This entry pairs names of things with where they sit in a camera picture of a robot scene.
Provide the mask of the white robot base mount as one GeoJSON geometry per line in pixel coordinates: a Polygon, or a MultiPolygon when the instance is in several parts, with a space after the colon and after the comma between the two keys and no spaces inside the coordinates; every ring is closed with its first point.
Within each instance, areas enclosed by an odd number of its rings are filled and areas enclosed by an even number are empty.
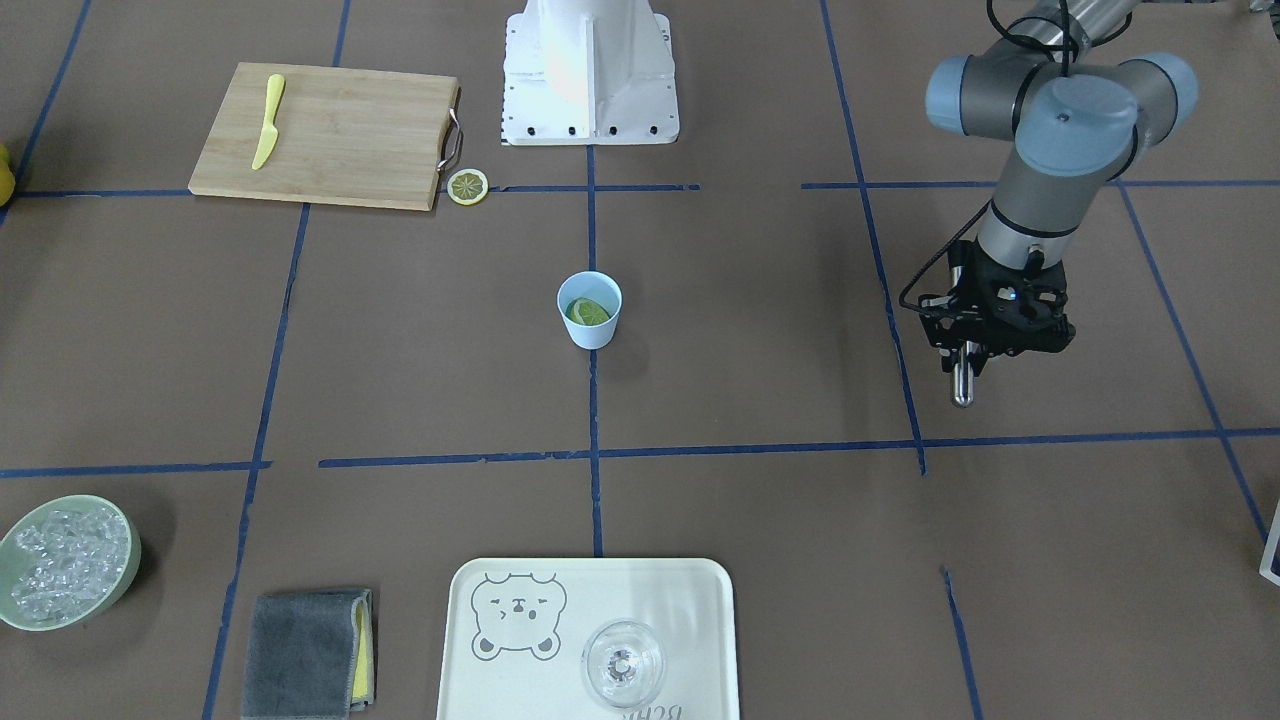
{"type": "Polygon", "coordinates": [[[506,20],[500,141],[637,146],[678,140],[671,23],[648,1],[529,1],[506,20]]]}

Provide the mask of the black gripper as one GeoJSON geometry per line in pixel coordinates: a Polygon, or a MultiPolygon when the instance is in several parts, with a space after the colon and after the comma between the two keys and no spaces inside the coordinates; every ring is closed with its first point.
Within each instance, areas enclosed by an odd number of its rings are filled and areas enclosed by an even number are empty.
{"type": "Polygon", "coordinates": [[[947,295],[922,295],[922,325],[938,348],[942,373],[963,365],[963,345],[970,346],[970,378],[982,375],[996,355],[1027,351],[1057,354],[1075,338],[1065,313],[1065,264],[1039,266],[1037,255],[1023,269],[1005,266],[975,241],[959,241],[947,250],[948,268],[959,272],[947,295]]]}

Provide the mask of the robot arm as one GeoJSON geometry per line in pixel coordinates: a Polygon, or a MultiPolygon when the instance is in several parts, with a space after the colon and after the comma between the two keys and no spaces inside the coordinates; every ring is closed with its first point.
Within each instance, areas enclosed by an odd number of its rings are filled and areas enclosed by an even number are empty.
{"type": "Polygon", "coordinates": [[[915,313],[955,401],[972,401],[986,364],[1057,354],[1074,340],[1065,254],[1101,188],[1196,110],[1201,83],[1169,53],[1111,67],[1087,54],[1132,23],[1133,1],[1039,1],[1011,23],[987,9],[998,41],[934,69],[925,114],[947,132],[1007,141],[992,197],[940,250],[951,286],[915,313]]]}

